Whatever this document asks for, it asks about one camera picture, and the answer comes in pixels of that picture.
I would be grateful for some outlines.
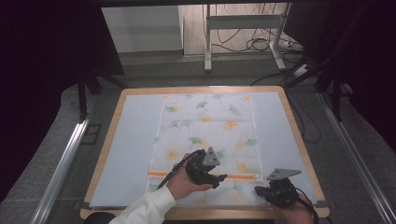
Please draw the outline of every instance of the wall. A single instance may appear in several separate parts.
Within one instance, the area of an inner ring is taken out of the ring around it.
[[[182,49],[177,6],[102,8],[117,52]]]

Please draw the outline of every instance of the black curtain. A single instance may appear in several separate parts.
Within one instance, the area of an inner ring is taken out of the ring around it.
[[[350,103],[396,152],[395,22],[392,1],[370,1],[343,50],[339,72],[353,90]]]
[[[62,92],[94,77],[92,68],[123,71],[99,7],[1,1],[0,24],[3,201],[55,120]]]

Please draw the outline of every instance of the human arm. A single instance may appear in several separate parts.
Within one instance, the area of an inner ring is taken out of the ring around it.
[[[157,224],[162,223],[165,213],[177,204],[176,200],[189,196],[195,191],[212,189],[212,185],[195,185],[184,167],[175,173],[167,185],[154,192],[145,193],[126,208],[109,224]]]
[[[299,196],[300,199],[306,203],[310,203],[303,194],[299,194]],[[289,224],[314,224],[314,219],[311,213],[299,202],[296,202],[289,208],[273,207],[285,217]]]

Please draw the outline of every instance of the white sleeve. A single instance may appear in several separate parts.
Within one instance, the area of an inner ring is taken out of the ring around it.
[[[109,224],[160,224],[165,213],[175,205],[175,198],[168,187],[163,186],[154,192],[145,193]]]

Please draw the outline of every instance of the metal rail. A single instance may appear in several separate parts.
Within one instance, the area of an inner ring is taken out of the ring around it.
[[[343,123],[338,121],[337,117],[332,112],[332,103],[328,99],[326,93],[318,93],[318,97],[323,103],[323,106],[326,110],[327,115],[329,116],[332,125],[337,131],[340,139],[346,149],[346,153],[348,154],[350,160],[355,166],[359,176],[361,177],[361,181],[366,187],[367,191],[370,194],[379,214],[384,220],[386,224],[396,223],[396,216],[393,212],[392,207],[389,204],[387,197],[382,191],[381,187],[376,183],[373,175],[371,174],[369,168],[365,164],[359,150],[353,144],[353,141],[349,137],[347,130],[345,129]]]
[[[64,154],[62,155],[58,166],[52,178],[44,192],[43,197],[38,204],[37,209],[35,210],[35,214],[31,220],[31,224],[44,224],[47,221],[47,218],[50,215],[50,211],[52,209],[53,204],[58,197],[59,191],[64,183],[64,179],[66,178],[67,172],[69,171],[70,165],[75,157],[75,154],[78,150],[79,143],[81,142],[82,136],[87,129],[88,123],[91,118],[92,111],[96,104],[96,96],[92,96],[90,101],[88,102],[88,114],[85,120],[81,123],[78,123],[75,130],[70,137],[70,140],[64,150]]]

